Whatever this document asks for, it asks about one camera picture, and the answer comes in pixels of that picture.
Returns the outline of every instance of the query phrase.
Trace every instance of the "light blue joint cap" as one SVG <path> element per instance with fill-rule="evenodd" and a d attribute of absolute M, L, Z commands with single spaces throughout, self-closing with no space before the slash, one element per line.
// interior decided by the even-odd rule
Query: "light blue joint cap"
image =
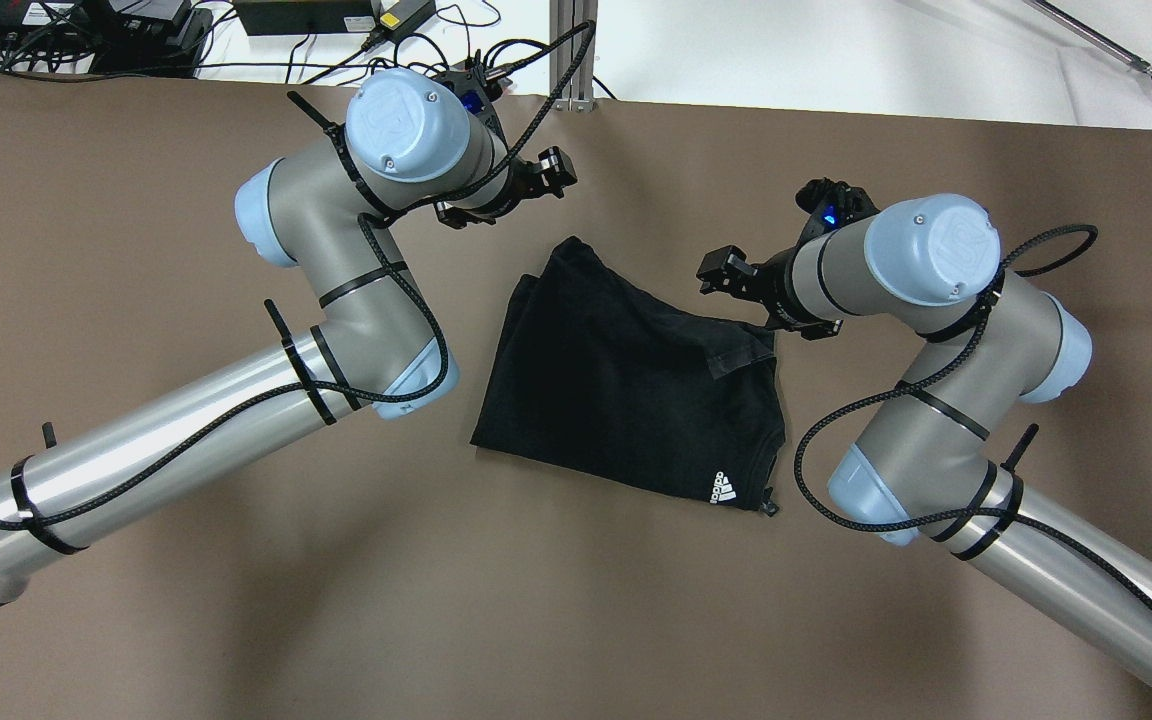
<path fill-rule="evenodd" d="M 425 350 L 420 350 L 420 354 L 416 355 L 416 359 L 412 359 L 411 365 L 407 365 L 407 370 L 403 370 L 397 376 L 396 381 L 389 382 L 389 387 L 385 388 L 385 395 L 407 395 L 408 392 L 416 392 L 429 387 L 429 384 L 433 382 L 434 378 L 438 377 L 438 370 L 442 365 L 444 362 L 438 354 L 438 341 L 429 341 Z M 386 420 L 402 418 L 403 415 L 411 414 L 412 410 L 420 410 L 422 407 L 429 406 L 430 402 L 434 402 L 439 397 L 447 395 L 448 392 L 452 392 L 453 387 L 456 387 L 456 382 L 460 381 L 461 367 L 456 364 L 456 357 L 453 357 L 448 353 L 447 377 L 429 395 L 417 397 L 416 400 L 408 400 L 407 402 L 372 402 L 371 406 L 376 409 L 376 414 Z"/>
<path fill-rule="evenodd" d="M 442 176 L 470 146 L 470 114 L 448 88 L 406 68 L 367 78 L 346 111 L 346 141 L 381 177 Z"/>
<path fill-rule="evenodd" d="M 262 258 L 279 268 L 294 268 L 296 260 L 278 242 L 274 220 L 270 218 L 270 177 L 274 174 L 274 165 L 282 160 L 274 160 L 268 168 L 256 173 L 255 177 L 238 188 L 234 195 L 234 218 L 238 219 L 243 237 L 256 245 L 256 252 Z"/>
<path fill-rule="evenodd" d="M 961 195 L 897 202 L 865 232 L 869 272 L 915 305 L 973 300 L 995 275 L 1001 252 L 990 214 Z"/>
<path fill-rule="evenodd" d="M 892 494 L 881 475 L 869 464 L 864 452 L 852 444 L 829 478 L 829 497 L 838 508 L 858 523 L 901 523 L 909 511 Z M 907 528 L 892 533 L 878 533 L 885 541 L 904 547 L 918 537 L 918 530 Z"/>
<path fill-rule="evenodd" d="M 1056 310 L 1060 310 L 1060 350 L 1056 350 L 1056 363 L 1052 364 L 1052 370 L 1043 382 L 1038 382 L 1038 387 L 1020 396 L 1021 402 L 1029 404 L 1060 397 L 1060 393 L 1083 379 L 1087 366 L 1092 364 L 1092 333 L 1083 327 L 1083 323 L 1078 323 L 1078 318 L 1064 310 L 1060 300 L 1055 300 L 1046 291 L 1043 295 L 1051 297 L 1056 304 Z"/>

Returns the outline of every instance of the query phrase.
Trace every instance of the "folded black cloth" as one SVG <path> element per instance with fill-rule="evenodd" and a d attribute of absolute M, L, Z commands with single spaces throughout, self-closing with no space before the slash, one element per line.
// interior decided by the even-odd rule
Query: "folded black cloth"
<path fill-rule="evenodd" d="M 513 291 L 473 445 L 772 514 L 772 331 L 669 306 L 571 237 Z"/>

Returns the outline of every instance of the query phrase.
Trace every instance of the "robotic arm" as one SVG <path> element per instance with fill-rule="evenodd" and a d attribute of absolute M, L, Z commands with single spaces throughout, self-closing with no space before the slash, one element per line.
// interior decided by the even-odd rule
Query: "robotic arm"
<path fill-rule="evenodd" d="M 847 316 L 887 313 L 927 340 L 896 389 L 863 401 L 882 406 L 829 479 L 829 497 L 851 520 L 810 493 L 801 462 L 814 433 L 863 404 L 805 433 L 795 471 L 808 500 L 900 546 L 920 525 L 1152 685 L 1152 562 L 1025 486 L 1014 472 L 1023 447 L 1002 465 L 980 454 L 1016 400 L 1052 400 L 1082 378 L 1087 329 L 1023 276 L 1037 272 L 1009 270 L 1024 247 L 1000 260 L 988 214 L 967 197 L 937 195 L 879 213 L 859 188 L 824 179 L 797 200 L 813 219 L 796 247 L 759 265 L 736 247 L 710 252 L 702 291 L 760 302 L 772 327 L 804 338 L 838 333 Z M 1094 228 L 1079 229 L 1089 233 L 1082 251 Z M 1061 535 L 1129 583 L 1052 539 Z"/>
<path fill-rule="evenodd" d="M 392 419 L 456 384 L 456 361 L 389 223 L 433 202 L 454 227 L 494 222 L 526 197 L 562 196 L 576 177 L 558 147 L 539 162 L 507 151 L 482 68 L 437 79 L 378 73 L 349 103 L 343 128 L 293 97 L 328 137 L 275 160 L 234 206 L 262 258 L 305 271 L 324 323 L 293 336 L 268 304 L 282 346 L 71 442 L 50 441 L 0 473 L 0 606 L 44 566 L 361 401 Z"/>

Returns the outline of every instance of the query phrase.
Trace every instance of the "blue led light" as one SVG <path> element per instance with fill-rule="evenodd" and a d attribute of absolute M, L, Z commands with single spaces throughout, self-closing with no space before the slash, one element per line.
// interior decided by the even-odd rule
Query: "blue led light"
<path fill-rule="evenodd" d="M 465 109 L 470 111 L 471 115 L 477 115 L 483 109 L 483 100 L 480 100 L 479 96 L 473 92 L 465 94 L 465 97 L 461 97 L 461 105 L 465 106 Z"/>

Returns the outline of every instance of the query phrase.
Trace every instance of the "brown table surface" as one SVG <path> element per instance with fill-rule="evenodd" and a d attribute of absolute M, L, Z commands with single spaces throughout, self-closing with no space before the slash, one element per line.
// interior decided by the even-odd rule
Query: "brown table surface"
<path fill-rule="evenodd" d="M 344 90 L 306 92 L 329 114 Z M 513 137 L 538 106 L 502 104 Z M 282 88 L 0 78 L 0 470 L 276 342 L 317 305 L 242 241 L 232 197 L 319 134 Z M 1152 558 L 1152 132 L 605 103 L 556 114 L 579 184 L 494 228 L 396 225 L 462 367 L 402 420 L 358 416 L 41 571 L 0 611 L 0 717 L 1152 717 L 1152 691 L 933 543 L 819 518 L 791 446 L 767 520 L 468 445 L 509 291 L 577 234 L 646 291 L 700 296 L 702 255 L 790 245 L 806 179 L 879 205 L 961 192 L 1007 247 L 1100 225 L 1038 285 L 1091 329 L 1087 378 L 1018 407 L 1033 487 Z M 890 387 L 919 341 L 887 318 L 781 336 L 791 442 Z M 823 487 L 864 418 L 820 438 Z"/>

